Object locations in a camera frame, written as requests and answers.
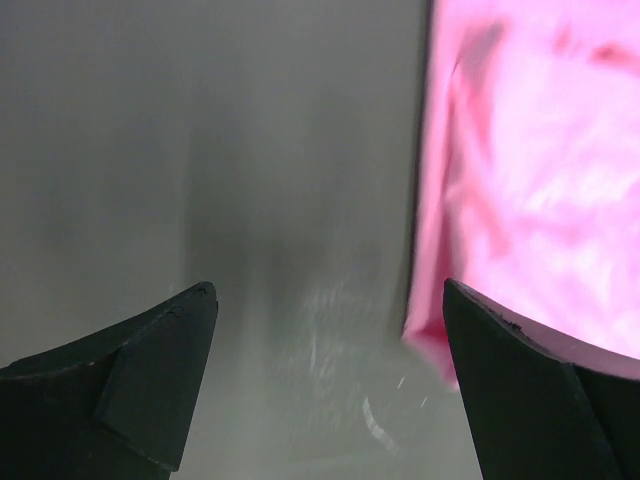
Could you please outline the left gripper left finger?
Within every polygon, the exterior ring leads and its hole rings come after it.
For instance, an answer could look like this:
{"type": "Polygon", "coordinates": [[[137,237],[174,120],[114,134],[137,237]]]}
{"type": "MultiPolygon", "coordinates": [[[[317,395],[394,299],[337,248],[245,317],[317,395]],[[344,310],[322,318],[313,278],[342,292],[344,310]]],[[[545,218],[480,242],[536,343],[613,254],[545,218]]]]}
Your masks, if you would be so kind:
{"type": "Polygon", "coordinates": [[[4,479],[167,479],[181,464],[218,301],[200,282],[1,370],[4,479]]]}

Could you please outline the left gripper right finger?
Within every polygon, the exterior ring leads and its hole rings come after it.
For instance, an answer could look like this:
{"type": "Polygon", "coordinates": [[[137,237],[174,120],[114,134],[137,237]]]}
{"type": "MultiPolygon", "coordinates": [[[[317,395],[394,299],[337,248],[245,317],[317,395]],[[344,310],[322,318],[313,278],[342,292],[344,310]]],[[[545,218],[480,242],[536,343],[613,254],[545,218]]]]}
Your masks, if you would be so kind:
{"type": "Polygon", "coordinates": [[[638,478],[638,360],[453,279],[443,316],[484,478],[638,478]]]}

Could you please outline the pink t shirt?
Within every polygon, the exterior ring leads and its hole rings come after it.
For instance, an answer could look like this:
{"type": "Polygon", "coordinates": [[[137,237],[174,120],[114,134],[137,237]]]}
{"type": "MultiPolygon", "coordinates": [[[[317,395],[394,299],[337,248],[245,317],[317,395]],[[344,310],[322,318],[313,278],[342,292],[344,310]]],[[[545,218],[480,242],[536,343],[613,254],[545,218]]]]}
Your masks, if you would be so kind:
{"type": "Polygon", "coordinates": [[[433,7],[405,340],[449,384],[447,279],[639,353],[639,5],[433,7]]]}

